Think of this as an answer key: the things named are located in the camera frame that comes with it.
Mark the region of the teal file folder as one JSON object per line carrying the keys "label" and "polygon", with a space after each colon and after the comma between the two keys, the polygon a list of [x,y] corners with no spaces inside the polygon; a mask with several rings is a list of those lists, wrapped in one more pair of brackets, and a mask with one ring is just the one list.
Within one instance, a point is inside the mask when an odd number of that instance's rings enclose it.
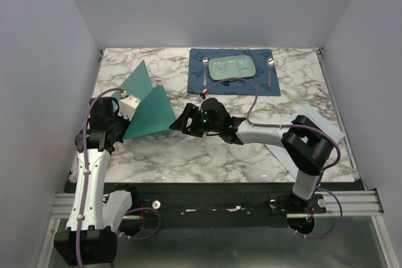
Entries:
{"label": "teal file folder", "polygon": [[164,87],[153,86],[145,62],[141,62],[120,85],[129,95],[140,99],[124,139],[166,131],[176,116]]}

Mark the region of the white printed paper sheets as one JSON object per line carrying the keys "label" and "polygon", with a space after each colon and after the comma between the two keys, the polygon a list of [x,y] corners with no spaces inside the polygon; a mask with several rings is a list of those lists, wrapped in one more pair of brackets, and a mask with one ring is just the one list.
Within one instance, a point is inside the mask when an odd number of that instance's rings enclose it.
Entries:
{"label": "white printed paper sheets", "polygon": [[[333,124],[330,120],[323,117],[316,108],[309,104],[305,104],[287,119],[278,122],[278,124],[290,124],[298,115],[308,117],[315,125],[318,126],[319,129],[328,134],[337,143],[339,143],[345,137],[345,133],[339,129],[337,124]],[[266,145],[266,147],[292,175],[292,177],[296,178],[298,168],[291,159],[290,155],[286,152],[285,148],[272,145]]]}

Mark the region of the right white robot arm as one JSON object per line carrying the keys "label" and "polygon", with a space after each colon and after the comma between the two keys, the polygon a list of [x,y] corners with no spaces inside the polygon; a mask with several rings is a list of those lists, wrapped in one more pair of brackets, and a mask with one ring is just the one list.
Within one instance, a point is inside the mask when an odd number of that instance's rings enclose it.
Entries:
{"label": "right white robot arm", "polygon": [[169,129],[204,137],[219,136],[228,144],[264,144],[285,149],[298,168],[289,197],[290,208],[298,213],[312,205],[318,181],[336,143],[308,117],[298,115],[289,125],[250,123],[245,117],[231,116],[217,99],[206,99],[201,106],[187,103]]}

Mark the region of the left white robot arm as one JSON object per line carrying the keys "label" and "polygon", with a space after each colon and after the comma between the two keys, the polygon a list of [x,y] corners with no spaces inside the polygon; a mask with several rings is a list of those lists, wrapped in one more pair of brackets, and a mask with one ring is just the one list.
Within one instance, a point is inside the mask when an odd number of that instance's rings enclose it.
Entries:
{"label": "left white robot arm", "polygon": [[123,141],[140,103],[133,95],[90,100],[87,120],[75,138],[79,173],[72,211],[66,229],[54,238],[70,267],[113,263],[123,215],[138,210],[138,197],[128,191],[105,198],[104,182],[114,144]]}

